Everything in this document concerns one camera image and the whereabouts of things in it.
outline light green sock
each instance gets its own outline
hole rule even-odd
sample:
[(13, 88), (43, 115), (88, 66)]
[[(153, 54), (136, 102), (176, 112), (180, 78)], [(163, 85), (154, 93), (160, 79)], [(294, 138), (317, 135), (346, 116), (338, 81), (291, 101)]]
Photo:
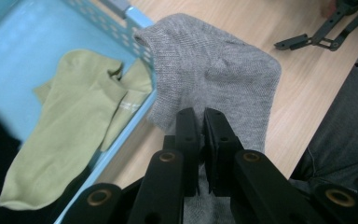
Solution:
[(152, 91), (150, 69), (141, 59), (135, 61), (120, 82), (128, 92), (121, 100), (120, 106), (112, 118), (106, 136), (101, 144), (101, 151), (110, 148), (121, 131), (130, 122), (133, 114)]
[(84, 170), (127, 93), (112, 76), (120, 66), (86, 50), (62, 57), (38, 124), (7, 172), (0, 206), (45, 207)]

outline table surface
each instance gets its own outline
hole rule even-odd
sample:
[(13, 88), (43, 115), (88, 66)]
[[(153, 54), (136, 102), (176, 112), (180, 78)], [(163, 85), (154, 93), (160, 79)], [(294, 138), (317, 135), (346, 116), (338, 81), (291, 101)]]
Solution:
[[(271, 109), (266, 154), (289, 177), (358, 58), (358, 28), (335, 52), (314, 46), (280, 51), (274, 43), (313, 35), (326, 20), (321, 12), (327, 0), (132, 0), (131, 4), (154, 22), (174, 13), (197, 17), (279, 61), (282, 76)], [(328, 37), (337, 36), (352, 19), (344, 18)], [(152, 133), (149, 143), (163, 135), (154, 129)], [(142, 176), (158, 147), (152, 144), (152, 149), (136, 151), (118, 179)]]

